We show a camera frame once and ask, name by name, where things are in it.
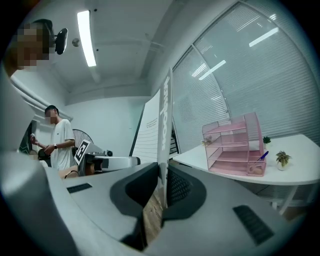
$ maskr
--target pink desk organizer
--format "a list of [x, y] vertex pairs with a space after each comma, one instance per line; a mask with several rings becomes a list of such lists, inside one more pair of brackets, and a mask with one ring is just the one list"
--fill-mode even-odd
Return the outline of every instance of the pink desk organizer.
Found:
[[256, 113], [206, 124], [202, 134], [209, 171], [242, 176], [265, 174], [266, 159], [258, 161], [264, 145]]

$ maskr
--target white desk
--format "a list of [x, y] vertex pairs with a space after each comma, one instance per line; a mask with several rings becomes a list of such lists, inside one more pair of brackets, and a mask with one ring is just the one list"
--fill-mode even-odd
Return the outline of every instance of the white desk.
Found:
[[[278, 186], [292, 186], [285, 200], [279, 208], [283, 214], [299, 185], [315, 184], [320, 180], [320, 147], [306, 136], [299, 134], [271, 139], [271, 146], [266, 157], [266, 169], [263, 177], [240, 176], [220, 172], [208, 171], [205, 146], [199, 145], [185, 153], [175, 156], [178, 163], [209, 172], [229, 179]], [[287, 170], [278, 170], [276, 154], [285, 151], [292, 157]]]

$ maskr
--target small succulent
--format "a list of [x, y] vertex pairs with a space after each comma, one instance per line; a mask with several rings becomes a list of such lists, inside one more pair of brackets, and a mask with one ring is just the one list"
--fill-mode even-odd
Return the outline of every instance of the small succulent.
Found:
[[263, 137], [263, 143], [268, 144], [271, 142], [271, 139], [268, 136]]
[[276, 161], [281, 163], [282, 167], [285, 167], [288, 164], [289, 159], [292, 158], [290, 155], [286, 154], [286, 152], [284, 151], [280, 151], [278, 154], [276, 154], [276, 156], [277, 156]]
[[211, 136], [208, 136], [208, 137], [204, 138], [204, 140], [202, 141], [202, 145], [204, 145], [204, 146], [210, 145], [211, 142], [212, 142], [211, 140], [212, 140]]

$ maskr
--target fan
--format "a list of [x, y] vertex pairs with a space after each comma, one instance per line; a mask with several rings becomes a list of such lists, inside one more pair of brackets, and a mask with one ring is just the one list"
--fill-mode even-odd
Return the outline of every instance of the fan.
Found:
[[84, 131], [79, 129], [72, 129], [72, 130], [74, 134], [74, 144], [75, 144], [74, 147], [72, 148], [72, 155], [75, 156], [83, 140], [87, 140], [91, 143], [94, 143], [94, 142], [92, 141], [90, 136], [86, 134]]

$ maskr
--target black vent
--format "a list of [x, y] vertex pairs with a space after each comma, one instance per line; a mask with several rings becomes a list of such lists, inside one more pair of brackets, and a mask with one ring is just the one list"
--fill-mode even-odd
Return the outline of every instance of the black vent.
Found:
[[69, 191], [70, 194], [72, 194], [72, 193], [79, 192], [81, 190], [86, 190], [89, 188], [92, 188], [92, 186], [88, 183], [85, 183], [85, 184], [81, 184], [81, 185], [67, 187], [66, 189]]
[[256, 245], [262, 244], [274, 235], [272, 230], [247, 205], [237, 206], [233, 210]]
[[167, 181], [167, 204], [168, 207], [173, 206], [177, 202], [186, 198], [191, 191], [190, 183], [177, 175], [173, 171], [168, 171]]

